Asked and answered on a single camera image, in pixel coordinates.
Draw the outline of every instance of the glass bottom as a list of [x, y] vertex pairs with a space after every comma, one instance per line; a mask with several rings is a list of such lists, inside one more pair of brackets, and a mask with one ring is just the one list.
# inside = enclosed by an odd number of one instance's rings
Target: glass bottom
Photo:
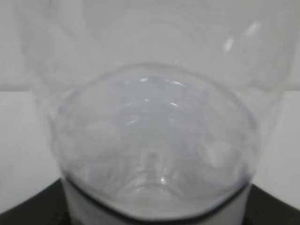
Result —
[[54, 132], [61, 167], [122, 214], [206, 214], [252, 175], [255, 121], [203, 75], [132, 65], [74, 90], [61, 105]]

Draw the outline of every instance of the transparent plastic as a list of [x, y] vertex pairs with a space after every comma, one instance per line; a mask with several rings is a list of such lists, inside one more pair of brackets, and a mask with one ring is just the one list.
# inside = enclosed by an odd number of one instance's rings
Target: transparent plastic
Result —
[[165, 220], [205, 214], [251, 180], [299, 1], [14, 2], [53, 152], [86, 193]]

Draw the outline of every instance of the clear glass container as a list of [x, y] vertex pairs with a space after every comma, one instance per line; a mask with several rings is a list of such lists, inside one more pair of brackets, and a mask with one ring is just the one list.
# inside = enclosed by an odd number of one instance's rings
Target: clear glass container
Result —
[[189, 218], [249, 183], [289, 75], [298, 0], [14, 0], [66, 179], [113, 210]]

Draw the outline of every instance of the white surface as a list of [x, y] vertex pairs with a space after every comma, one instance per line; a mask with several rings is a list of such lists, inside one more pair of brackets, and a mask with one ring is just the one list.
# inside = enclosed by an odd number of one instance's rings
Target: white surface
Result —
[[[0, 0], [0, 91], [24, 90], [23, 61], [10, 0]], [[300, 35], [286, 90], [300, 90]]]
[[59, 177], [29, 92], [0, 92], [0, 212]]
[[254, 183], [300, 210], [300, 91], [287, 91]]
[[0, 90], [23, 89], [23, 65], [9, 0], [0, 0]]

